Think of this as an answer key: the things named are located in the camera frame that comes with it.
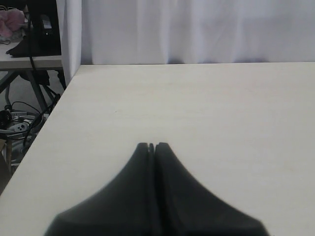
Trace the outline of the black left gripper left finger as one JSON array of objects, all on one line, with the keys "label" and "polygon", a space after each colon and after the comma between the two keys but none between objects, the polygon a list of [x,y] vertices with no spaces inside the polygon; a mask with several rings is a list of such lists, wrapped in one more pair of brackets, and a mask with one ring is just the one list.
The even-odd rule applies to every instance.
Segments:
[{"label": "black left gripper left finger", "polygon": [[158,236],[154,146],[139,143],[123,169],[104,188],[59,213],[47,236]]}]

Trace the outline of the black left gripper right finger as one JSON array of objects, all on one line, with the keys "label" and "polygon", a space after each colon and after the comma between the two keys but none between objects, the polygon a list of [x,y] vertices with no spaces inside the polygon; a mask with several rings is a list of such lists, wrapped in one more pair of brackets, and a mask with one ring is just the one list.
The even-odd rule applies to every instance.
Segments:
[{"label": "black left gripper right finger", "polygon": [[267,236],[257,219],[227,204],[183,166],[170,145],[154,157],[155,187],[165,236]]}]

